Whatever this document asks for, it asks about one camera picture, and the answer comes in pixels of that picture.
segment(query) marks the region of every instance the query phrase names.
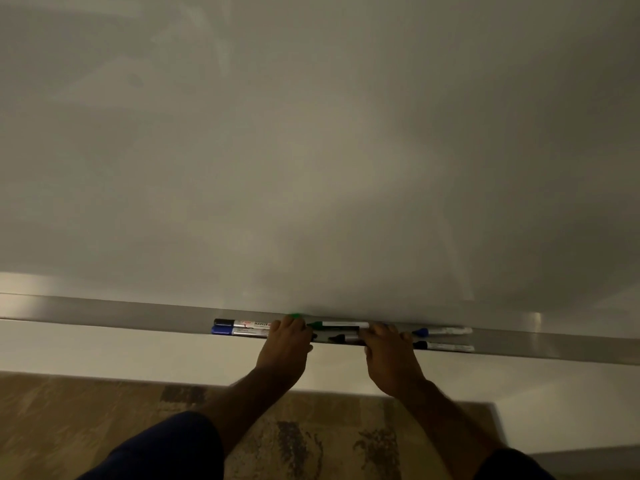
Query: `silver metal strip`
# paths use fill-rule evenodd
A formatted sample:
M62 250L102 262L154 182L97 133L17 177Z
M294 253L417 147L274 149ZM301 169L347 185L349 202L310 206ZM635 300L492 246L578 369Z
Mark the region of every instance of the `silver metal strip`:
M213 320L216 318L271 322L281 316L274 313L197 306L0 293L0 317L2 318L75 325L209 334ZM310 318L312 321L323 319L323 317ZM410 323L394 324L401 331L415 330L420 327ZM327 337L331 333L324 332L318 335L318 342L328 342ZM640 339L613 339L482 328L475 328L471 335L429 339L434 342L473 345L476 353L487 355L640 365Z

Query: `sleeve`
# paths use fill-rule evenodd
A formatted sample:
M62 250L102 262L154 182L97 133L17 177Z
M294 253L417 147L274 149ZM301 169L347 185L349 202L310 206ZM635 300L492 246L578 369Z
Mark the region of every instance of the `sleeve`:
M202 414L187 411L128 439L78 480L222 480L224 464L216 428Z
M554 480L535 460L518 450L505 448L484 460L474 480Z

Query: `green marker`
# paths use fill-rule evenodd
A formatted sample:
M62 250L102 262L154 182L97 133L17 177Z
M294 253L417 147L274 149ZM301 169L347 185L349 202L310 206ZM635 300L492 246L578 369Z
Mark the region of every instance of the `green marker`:
M307 323L314 330L359 330L369 328L367 322L311 322Z

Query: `white wall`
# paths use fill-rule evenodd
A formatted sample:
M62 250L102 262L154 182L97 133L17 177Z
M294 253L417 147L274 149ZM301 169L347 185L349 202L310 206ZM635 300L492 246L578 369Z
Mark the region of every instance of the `white wall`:
M0 292L640 337L640 0L61 1L0 0Z
M0 320L0 371L228 385L261 340ZM640 443L640 367L417 351L426 377L457 401L495 404L526 453ZM315 344L299 390L381 394L363 348Z

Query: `person's left hand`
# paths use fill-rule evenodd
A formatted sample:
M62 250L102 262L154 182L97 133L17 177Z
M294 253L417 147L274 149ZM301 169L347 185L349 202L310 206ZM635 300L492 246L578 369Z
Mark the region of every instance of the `person's left hand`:
M267 371L282 386L290 389L307 366L307 354L313 349L313 331L302 318L285 316L271 323L255 368Z

